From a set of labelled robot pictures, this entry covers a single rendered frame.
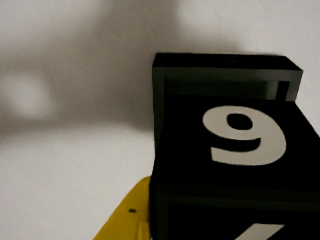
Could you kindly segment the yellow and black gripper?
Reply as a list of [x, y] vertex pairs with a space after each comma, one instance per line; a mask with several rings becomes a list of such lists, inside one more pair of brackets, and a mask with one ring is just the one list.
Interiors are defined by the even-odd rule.
[[92, 240], [151, 240], [150, 179], [129, 191]]

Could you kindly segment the black cube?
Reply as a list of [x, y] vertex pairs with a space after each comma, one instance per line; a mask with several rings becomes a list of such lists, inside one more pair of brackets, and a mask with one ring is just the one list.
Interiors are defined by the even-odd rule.
[[320, 240], [320, 136], [294, 101], [173, 95], [152, 240]]

